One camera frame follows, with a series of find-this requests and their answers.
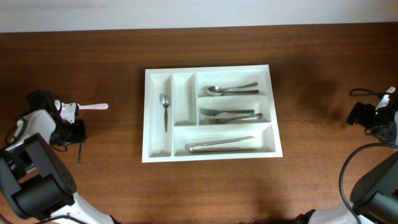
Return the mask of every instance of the metal spoon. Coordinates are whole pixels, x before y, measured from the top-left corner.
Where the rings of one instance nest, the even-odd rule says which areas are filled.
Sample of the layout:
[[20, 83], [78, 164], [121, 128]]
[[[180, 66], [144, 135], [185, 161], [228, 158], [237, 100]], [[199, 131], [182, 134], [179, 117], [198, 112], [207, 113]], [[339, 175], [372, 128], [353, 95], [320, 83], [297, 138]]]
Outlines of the metal spoon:
[[160, 96], [160, 103], [164, 107], [164, 131], [167, 132], [167, 120], [168, 120], [167, 108], [170, 105], [169, 97], [166, 94], [162, 94]]
[[[227, 90], [235, 89], [235, 88], [248, 88], [258, 86], [258, 82], [252, 82], [243, 86], [234, 86], [229, 88], [221, 88], [219, 86], [212, 86], [207, 89], [207, 94], [210, 96], [222, 96], [224, 93], [228, 93]], [[249, 91], [234, 91], [233, 93], [258, 93], [258, 90], [249, 90]]]

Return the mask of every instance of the tabletop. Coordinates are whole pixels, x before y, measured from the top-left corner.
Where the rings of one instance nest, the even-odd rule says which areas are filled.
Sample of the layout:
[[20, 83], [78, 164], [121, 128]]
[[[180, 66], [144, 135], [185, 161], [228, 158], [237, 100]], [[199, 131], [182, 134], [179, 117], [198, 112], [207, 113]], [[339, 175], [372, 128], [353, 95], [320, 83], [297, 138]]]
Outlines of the tabletop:
[[[26, 94], [108, 103], [81, 111], [87, 140], [56, 152], [78, 192], [122, 223], [251, 223], [293, 219], [341, 203], [338, 175], [357, 147], [377, 139], [345, 119], [353, 88], [398, 87], [398, 23], [0, 34], [0, 139], [29, 110]], [[283, 158], [141, 162], [148, 68], [269, 65]], [[356, 181], [392, 150], [357, 155]], [[0, 211], [20, 220], [0, 196]]]

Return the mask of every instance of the fork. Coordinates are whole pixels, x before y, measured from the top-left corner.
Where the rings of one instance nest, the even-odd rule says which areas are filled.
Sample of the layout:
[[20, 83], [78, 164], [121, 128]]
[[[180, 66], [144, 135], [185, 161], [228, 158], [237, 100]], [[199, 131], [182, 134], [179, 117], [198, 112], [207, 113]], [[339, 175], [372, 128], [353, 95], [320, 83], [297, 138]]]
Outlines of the fork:
[[254, 120], [262, 118], [262, 113], [253, 114], [253, 115], [246, 115], [246, 116], [239, 116], [236, 118], [219, 118], [219, 119], [209, 119], [209, 124], [226, 124], [230, 121], [245, 121], [245, 120]]
[[218, 110], [200, 109], [200, 113], [206, 116], [217, 116], [220, 113], [254, 114], [254, 110], [218, 111]]

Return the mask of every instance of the white wall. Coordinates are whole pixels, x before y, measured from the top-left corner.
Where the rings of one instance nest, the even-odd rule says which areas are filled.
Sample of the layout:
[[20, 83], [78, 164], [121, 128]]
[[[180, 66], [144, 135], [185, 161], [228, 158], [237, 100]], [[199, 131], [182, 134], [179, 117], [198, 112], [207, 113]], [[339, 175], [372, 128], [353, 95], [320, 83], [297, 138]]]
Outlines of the white wall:
[[398, 21], [398, 0], [0, 0], [0, 32]]

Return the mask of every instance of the cutlery organizer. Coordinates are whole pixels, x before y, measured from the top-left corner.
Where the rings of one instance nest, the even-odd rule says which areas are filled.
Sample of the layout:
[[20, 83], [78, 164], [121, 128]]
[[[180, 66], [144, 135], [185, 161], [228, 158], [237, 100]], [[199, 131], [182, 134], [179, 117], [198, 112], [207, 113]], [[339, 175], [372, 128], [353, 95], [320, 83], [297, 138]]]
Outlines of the cutlery organizer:
[[[227, 88], [258, 82], [240, 90], [259, 90], [255, 95], [209, 96], [211, 86]], [[164, 107], [160, 95], [170, 98], [168, 131], [164, 129]], [[274, 97], [268, 65], [146, 70], [142, 162], [197, 161], [282, 157]], [[207, 119], [233, 118], [245, 114], [219, 114], [208, 110], [254, 110], [257, 120], [231, 124], [208, 124]], [[255, 147], [255, 151], [191, 153], [187, 145], [253, 136], [254, 139], [223, 144], [222, 147]]]

